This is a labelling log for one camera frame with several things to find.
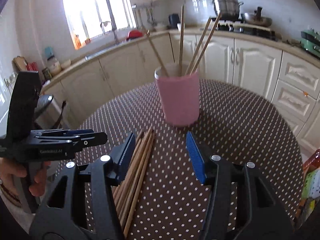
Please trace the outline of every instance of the kitchen counter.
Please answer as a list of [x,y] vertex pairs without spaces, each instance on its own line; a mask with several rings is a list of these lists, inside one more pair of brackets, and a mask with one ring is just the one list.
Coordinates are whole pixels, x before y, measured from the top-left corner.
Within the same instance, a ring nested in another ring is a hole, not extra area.
[[[185,35],[201,35],[202,31],[200,30],[200,28],[201,28],[201,26],[197,26],[197,27],[193,27],[193,28],[186,28],[184,31],[184,34]],[[150,36],[151,36],[151,38],[155,38],[155,37],[159,37],[162,35],[166,35],[168,33],[180,34],[178,30],[167,30],[167,31],[152,33]],[[298,47],[293,47],[289,44],[283,43],[282,41],[276,42],[276,41],[272,41],[272,40],[268,40],[268,39],[260,38],[260,37],[256,37],[256,36],[251,36],[251,35],[247,35],[247,34],[226,32],[226,31],[215,31],[213,36],[240,39],[240,40],[244,40],[244,41],[251,41],[251,42],[256,42],[256,43],[263,44],[266,46],[270,46],[270,47],[288,52],[292,55],[295,55],[295,56],[313,64],[314,66],[320,68],[320,60],[318,60],[317,58],[308,54],[303,49],[298,48]],[[45,86],[42,87],[41,92],[44,93],[47,89],[54,86],[57,82],[61,81],[62,79],[69,76],[70,74],[74,73],[75,71],[79,70],[80,68],[86,66],[89,62],[91,62],[93,60],[97,60],[100,57],[104,57],[108,54],[114,53],[117,50],[122,49],[123,47],[132,46],[132,45],[138,44],[139,42],[143,42],[146,40],[147,40],[146,37],[142,37],[142,38],[135,39],[133,41],[123,42],[117,46],[111,47],[103,54],[100,54],[100,55],[98,54],[96,57],[91,57],[88,60],[86,60],[85,58],[82,58],[81,60],[72,64],[67,69],[60,72],[57,76],[53,77],[50,80],[49,84],[46,84]]]

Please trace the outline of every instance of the table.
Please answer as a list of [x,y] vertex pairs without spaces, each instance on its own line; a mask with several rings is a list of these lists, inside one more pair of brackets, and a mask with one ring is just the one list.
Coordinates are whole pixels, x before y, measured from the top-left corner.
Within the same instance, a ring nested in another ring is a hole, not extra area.
[[[185,148],[188,130],[233,163],[255,162],[294,218],[303,187],[302,159],[294,135],[273,105],[239,87],[201,80],[200,108],[195,124],[185,128],[168,125],[156,85],[151,83],[111,100],[81,125],[81,129],[106,132],[109,141],[78,153],[75,161],[79,165],[110,153],[130,131],[137,135],[153,126],[156,142],[127,239],[197,238],[210,189],[193,172]],[[60,162],[58,172],[66,162]],[[232,186],[228,230],[233,229],[236,217],[236,184]],[[90,195],[87,186],[87,220],[93,230]]]

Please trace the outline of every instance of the faucet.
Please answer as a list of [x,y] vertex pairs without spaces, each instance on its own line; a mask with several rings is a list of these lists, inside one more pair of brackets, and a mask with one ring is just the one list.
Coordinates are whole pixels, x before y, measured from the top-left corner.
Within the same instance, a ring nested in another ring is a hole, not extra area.
[[111,26],[112,26],[112,32],[113,32],[113,37],[115,39],[115,43],[119,44],[119,40],[118,40],[118,37],[117,37],[117,34],[116,34],[116,28],[114,28],[112,22],[110,22],[110,21],[101,22],[100,23],[100,28],[102,29],[103,34],[105,34],[106,32],[104,30],[104,27],[106,27],[109,24],[111,24]]

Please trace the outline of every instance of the pink cup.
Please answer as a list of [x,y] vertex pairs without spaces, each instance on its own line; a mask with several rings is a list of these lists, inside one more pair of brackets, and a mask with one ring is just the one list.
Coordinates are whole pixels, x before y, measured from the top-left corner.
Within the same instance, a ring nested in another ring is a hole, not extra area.
[[[188,63],[183,63],[185,73]],[[179,65],[166,65],[169,77],[161,68],[155,71],[155,79],[161,98],[162,110],[167,123],[178,127],[193,124],[199,117],[199,75],[180,76]]]

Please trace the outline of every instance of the window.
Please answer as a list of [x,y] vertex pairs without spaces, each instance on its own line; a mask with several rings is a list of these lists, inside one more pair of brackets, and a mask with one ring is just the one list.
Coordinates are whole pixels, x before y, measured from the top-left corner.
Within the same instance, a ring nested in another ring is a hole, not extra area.
[[77,38],[84,46],[87,39],[103,35],[112,27],[136,27],[130,0],[63,0],[63,4],[76,49],[80,48]]

